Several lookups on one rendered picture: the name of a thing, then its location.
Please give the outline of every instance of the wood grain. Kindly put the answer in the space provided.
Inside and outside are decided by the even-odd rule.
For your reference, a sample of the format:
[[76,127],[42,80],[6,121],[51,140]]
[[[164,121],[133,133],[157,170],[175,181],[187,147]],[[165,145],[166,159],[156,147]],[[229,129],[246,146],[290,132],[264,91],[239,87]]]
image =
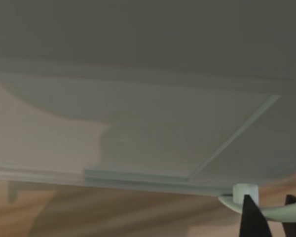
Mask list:
[[[239,216],[213,197],[24,183],[11,203],[8,190],[0,181],[0,237],[238,236]],[[262,205],[282,205],[296,195],[296,176],[260,194]]]

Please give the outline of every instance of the wooden floor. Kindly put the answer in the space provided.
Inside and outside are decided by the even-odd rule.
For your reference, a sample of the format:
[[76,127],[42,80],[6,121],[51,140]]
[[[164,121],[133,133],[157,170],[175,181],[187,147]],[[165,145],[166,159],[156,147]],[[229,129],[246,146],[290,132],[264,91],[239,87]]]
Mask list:
[[[260,191],[262,204],[282,205],[296,176]],[[238,228],[212,197],[0,181],[0,237],[238,237]]]

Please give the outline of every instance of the wooden surface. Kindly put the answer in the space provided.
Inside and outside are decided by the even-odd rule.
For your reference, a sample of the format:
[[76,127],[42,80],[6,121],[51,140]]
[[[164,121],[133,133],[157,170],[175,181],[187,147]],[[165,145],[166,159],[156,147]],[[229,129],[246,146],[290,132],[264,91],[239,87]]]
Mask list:
[[[0,237],[238,237],[239,216],[213,197],[18,185],[13,200],[0,181]],[[282,205],[296,195],[296,176],[260,193],[262,205]]]

